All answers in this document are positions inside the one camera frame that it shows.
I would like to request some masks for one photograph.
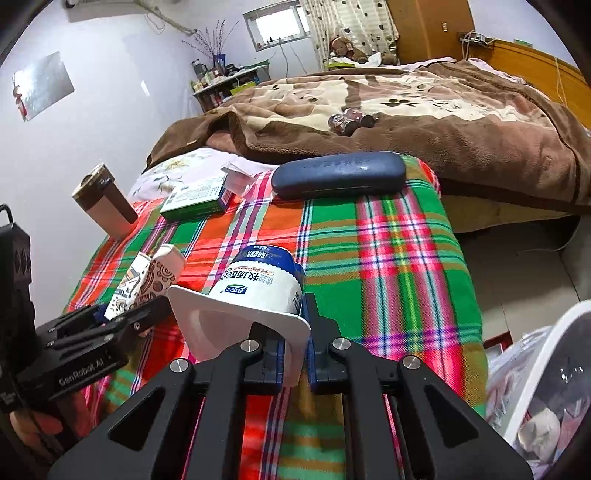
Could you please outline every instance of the wooden cabinet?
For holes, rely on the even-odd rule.
[[[387,0],[400,33],[397,42],[401,63],[439,57],[462,59],[458,32],[474,29],[468,0]]]

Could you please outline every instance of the human hand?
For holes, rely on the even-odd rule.
[[[81,392],[61,398],[56,403],[67,424],[79,438],[83,438],[90,433],[92,430],[90,412],[86,406],[84,395]],[[21,441],[43,458],[53,460],[52,454],[43,446],[37,425],[35,425],[31,415],[35,417],[37,424],[47,435],[57,435],[63,430],[63,425],[60,420],[37,411],[29,414],[27,410],[20,409],[10,414],[12,428]]]

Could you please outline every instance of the curtain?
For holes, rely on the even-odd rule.
[[[366,55],[389,53],[398,30],[385,0],[300,0],[320,65],[330,57],[329,42],[347,37]]]

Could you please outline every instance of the teddy bear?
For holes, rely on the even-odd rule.
[[[336,37],[330,41],[330,51],[333,51],[337,57],[346,57],[357,63],[366,63],[367,55],[360,49],[353,46],[347,37]]]

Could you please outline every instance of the plaid blanket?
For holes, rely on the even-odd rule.
[[[167,223],[161,200],[137,203],[135,232],[100,246],[67,309],[108,301],[137,252],[153,254],[165,242],[187,258],[179,284],[206,293],[241,248],[280,245],[305,268],[305,290],[343,336],[391,359],[419,356],[482,412],[486,359],[472,282],[433,172],[404,160],[407,186],[388,197],[270,201],[267,173],[255,201],[235,199],[205,220]],[[181,356],[192,358],[170,318],[138,340],[125,368],[86,390],[95,424]],[[247,402],[242,479],[344,478],[340,396],[312,398],[303,373],[298,387]]]

